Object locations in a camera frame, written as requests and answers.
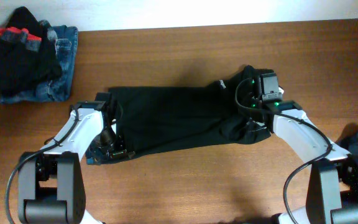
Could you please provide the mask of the black t-shirt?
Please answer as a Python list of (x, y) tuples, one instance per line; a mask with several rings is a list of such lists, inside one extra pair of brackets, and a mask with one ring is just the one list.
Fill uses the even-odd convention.
[(117, 86), (109, 89), (120, 108), (115, 155), (108, 164), (148, 154), (222, 144), (255, 144), (270, 131), (237, 107), (250, 95), (253, 78), (272, 73), (250, 65), (206, 87)]

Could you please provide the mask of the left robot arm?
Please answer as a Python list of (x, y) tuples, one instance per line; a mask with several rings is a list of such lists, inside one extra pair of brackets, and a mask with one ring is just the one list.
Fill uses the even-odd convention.
[(117, 135), (123, 108), (111, 93), (70, 108), (68, 121), (39, 151), (25, 152), (13, 172), (18, 176), (21, 223), (97, 223), (86, 209), (80, 161), (101, 165), (131, 159)]

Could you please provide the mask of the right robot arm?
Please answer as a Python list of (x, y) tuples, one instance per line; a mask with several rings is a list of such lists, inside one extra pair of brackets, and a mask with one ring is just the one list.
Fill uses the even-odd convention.
[[(238, 108), (284, 140), (302, 160), (286, 179), (286, 211), (273, 216), (275, 223), (358, 223), (358, 154), (338, 146), (320, 131), (295, 101), (283, 100), (275, 73), (241, 81), (236, 88)], [(306, 203), (292, 210), (288, 186), (300, 171), (310, 168)]]

